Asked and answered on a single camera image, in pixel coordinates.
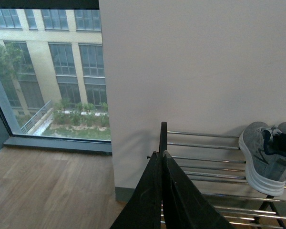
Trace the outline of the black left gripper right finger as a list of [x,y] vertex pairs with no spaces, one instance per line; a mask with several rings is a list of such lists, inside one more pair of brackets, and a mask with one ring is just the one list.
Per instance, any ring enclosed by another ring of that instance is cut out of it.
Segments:
[[162,160],[163,216],[168,229],[233,229],[168,151]]

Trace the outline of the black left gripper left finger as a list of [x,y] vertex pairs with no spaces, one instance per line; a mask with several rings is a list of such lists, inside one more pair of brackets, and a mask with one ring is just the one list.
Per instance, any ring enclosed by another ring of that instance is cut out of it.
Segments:
[[159,229],[161,227],[162,158],[153,152],[134,193],[112,229]]

